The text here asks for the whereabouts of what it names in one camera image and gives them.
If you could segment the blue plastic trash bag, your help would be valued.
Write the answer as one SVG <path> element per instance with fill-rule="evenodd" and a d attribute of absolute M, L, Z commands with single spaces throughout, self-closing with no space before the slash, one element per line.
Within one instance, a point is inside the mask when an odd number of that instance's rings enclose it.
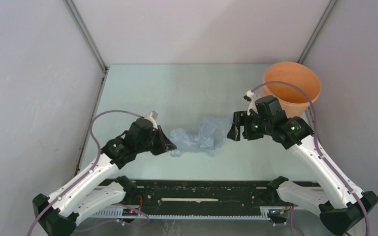
<path fill-rule="evenodd" d="M 177 128 L 170 132 L 169 140 L 177 147 L 171 151 L 172 157 L 180 157 L 184 153 L 206 153 L 215 156 L 217 150 L 224 145 L 227 134 L 232 127 L 233 118 L 205 116 L 196 131 Z"/>

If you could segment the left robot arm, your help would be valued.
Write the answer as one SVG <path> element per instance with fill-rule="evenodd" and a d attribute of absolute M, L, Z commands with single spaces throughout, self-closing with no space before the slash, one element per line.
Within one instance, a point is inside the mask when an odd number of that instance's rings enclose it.
<path fill-rule="evenodd" d="M 138 118 L 128 130 L 109 140 L 91 164 L 67 184 L 49 196 L 38 194 L 33 199 L 38 223 L 49 236 L 69 236 L 97 211 L 120 202 L 132 204 L 136 185 L 126 176 L 117 177 L 101 190 L 96 187 L 140 153 L 157 156 L 176 148 L 153 118 Z"/>

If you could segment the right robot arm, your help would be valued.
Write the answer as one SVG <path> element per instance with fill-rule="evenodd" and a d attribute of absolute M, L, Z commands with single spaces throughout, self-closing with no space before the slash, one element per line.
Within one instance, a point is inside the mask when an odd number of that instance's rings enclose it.
<path fill-rule="evenodd" d="M 378 203 L 378 196 L 373 191 L 363 191 L 344 174 L 308 123 L 301 117 L 288 118 L 278 99 L 271 95 L 259 97 L 248 91 L 244 99 L 249 102 L 248 109 L 233 114 L 227 138 L 251 141 L 270 136 L 298 156 L 323 189 L 316 193 L 278 177 L 268 186 L 267 201 L 274 206 L 289 202 L 306 209 L 336 236 L 345 235 L 363 220 Z"/>

